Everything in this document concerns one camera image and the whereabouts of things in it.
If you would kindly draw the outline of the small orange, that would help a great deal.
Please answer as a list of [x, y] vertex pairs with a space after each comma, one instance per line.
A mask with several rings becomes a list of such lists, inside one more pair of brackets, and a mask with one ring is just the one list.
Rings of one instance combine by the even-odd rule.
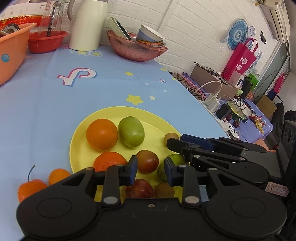
[[58, 168], [53, 170], [48, 177], [48, 185], [51, 186], [67, 177], [69, 177], [71, 174], [62, 168]]

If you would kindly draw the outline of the glass pitcher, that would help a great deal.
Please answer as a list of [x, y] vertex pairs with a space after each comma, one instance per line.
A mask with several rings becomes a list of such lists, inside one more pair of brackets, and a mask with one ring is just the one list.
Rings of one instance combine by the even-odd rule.
[[65, 1], [48, 1], [39, 25], [39, 37], [51, 37], [61, 32]]

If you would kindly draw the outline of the metal bowls in basket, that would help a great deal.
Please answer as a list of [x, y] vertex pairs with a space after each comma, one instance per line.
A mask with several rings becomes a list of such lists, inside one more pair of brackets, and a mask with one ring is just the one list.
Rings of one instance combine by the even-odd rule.
[[15, 23], [10, 23], [6, 25], [2, 30], [0, 30], [0, 37], [7, 36], [9, 34], [15, 33], [20, 30], [19, 25]]

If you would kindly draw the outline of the orange with black stem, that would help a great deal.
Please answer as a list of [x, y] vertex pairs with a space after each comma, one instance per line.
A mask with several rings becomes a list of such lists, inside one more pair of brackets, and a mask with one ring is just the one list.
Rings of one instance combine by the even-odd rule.
[[18, 201], [21, 203], [29, 196], [45, 189], [48, 185], [41, 179], [30, 179], [30, 175], [36, 165], [33, 165], [27, 175], [27, 181], [22, 183], [18, 188]]

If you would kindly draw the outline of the blue star tablecloth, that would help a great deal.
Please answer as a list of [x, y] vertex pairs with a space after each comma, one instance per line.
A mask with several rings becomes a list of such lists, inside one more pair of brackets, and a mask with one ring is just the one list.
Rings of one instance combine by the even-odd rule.
[[206, 109], [158, 62], [134, 62], [110, 47], [91, 54], [60, 48], [29, 55], [1, 86], [1, 240], [20, 240], [18, 187], [70, 169], [72, 135], [89, 114], [110, 106], [154, 113], [180, 133], [225, 137]]

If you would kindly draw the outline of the bedding calendar poster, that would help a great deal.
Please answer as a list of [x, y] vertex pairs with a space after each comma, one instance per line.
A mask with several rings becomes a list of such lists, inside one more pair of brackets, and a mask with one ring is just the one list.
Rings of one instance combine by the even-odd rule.
[[17, 25], [37, 23], [40, 25], [48, 1], [12, 1], [1, 11], [1, 30], [10, 23]]

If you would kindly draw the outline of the yellow plastic plate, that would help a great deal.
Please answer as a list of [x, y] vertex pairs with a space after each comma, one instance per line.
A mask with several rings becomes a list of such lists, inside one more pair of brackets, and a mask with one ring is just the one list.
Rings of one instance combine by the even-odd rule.
[[132, 108], [127, 106], [115, 106], [98, 110], [86, 117], [76, 128], [70, 142], [69, 159], [73, 173], [84, 168], [92, 167], [99, 155], [99, 152], [90, 147], [86, 139], [86, 130], [88, 126], [95, 120], [105, 118], [112, 121], [116, 126], [123, 118], [133, 116], [137, 118], [144, 127], [144, 142], [135, 148], [126, 146], [120, 138], [116, 145], [111, 149], [112, 152], [121, 154], [127, 161], [132, 155], [141, 150], [148, 150], [155, 153], [159, 161], [162, 162], [165, 157], [173, 154], [164, 144], [164, 137], [167, 133], [175, 133], [181, 135], [167, 121], [148, 111]]

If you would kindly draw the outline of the dark orange tangerine on plate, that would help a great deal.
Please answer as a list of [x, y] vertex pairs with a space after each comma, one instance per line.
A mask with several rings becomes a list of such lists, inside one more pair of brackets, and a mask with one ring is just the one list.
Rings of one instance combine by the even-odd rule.
[[96, 172], [106, 171], [108, 167], [114, 165], [126, 165], [126, 159], [117, 152], [104, 152], [93, 162], [93, 168]]

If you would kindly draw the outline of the orange plastic basket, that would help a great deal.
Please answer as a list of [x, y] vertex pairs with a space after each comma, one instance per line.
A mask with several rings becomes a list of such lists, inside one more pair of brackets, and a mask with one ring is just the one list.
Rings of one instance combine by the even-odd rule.
[[0, 43], [0, 84], [14, 75], [25, 59], [30, 30], [37, 23], [20, 24], [20, 30], [1, 37]]

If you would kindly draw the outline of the red apple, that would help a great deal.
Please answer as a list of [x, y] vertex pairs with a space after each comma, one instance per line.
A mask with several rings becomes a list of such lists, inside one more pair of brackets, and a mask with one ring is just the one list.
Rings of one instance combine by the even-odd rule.
[[132, 186], [127, 186], [125, 189], [126, 198], [153, 198], [154, 190], [148, 181], [144, 179], [136, 179]]

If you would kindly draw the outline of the brown kiwi fruit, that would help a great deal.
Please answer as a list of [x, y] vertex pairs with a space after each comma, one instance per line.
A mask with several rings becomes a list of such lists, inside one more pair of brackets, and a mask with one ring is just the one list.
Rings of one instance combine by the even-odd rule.
[[179, 136], [176, 134], [176, 133], [167, 133], [165, 136], [164, 136], [164, 144], [166, 145], [167, 144], [167, 141], [170, 139], [170, 138], [174, 138], [174, 139], [179, 139]]
[[174, 198], [175, 190], [168, 183], [162, 182], [154, 189], [154, 198]]

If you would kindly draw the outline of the brown kiwi fruit back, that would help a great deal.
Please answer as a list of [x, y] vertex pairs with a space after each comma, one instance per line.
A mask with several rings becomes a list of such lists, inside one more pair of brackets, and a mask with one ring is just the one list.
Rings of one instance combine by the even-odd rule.
[[176, 134], [176, 133], [167, 133], [165, 136], [164, 136], [164, 144], [166, 145], [167, 144], [167, 141], [170, 139], [170, 138], [174, 138], [174, 139], [179, 139], [179, 136]]

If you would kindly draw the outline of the white blue ceramic bowl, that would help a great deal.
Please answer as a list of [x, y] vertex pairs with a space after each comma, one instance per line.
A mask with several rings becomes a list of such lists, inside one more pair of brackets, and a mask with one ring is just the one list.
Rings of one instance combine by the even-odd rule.
[[142, 24], [140, 26], [140, 29], [138, 30], [137, 39], [146, 42], [158, 43], [162, 42], [165, 39], [165, 37], [163, 37], [160, 33], [152, 29], [151, 27]]

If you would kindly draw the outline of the brown kiwi fruit front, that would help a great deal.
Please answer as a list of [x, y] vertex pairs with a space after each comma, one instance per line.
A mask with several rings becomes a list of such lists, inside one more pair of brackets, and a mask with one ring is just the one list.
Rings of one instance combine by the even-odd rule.
[[175, 190], [168, 183], [162, 182], [154, 189], [154, 198], [174, 198]]

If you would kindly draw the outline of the brown-red plum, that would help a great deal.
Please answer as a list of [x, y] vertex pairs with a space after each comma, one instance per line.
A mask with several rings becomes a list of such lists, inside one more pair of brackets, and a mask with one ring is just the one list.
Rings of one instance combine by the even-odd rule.
[[140, 171], [140, 173], [150, 174], [158, 168], [159, 158], [155, 153], [149, 150], [141, 150], [136, 154], [136, 157], [138, 171]]

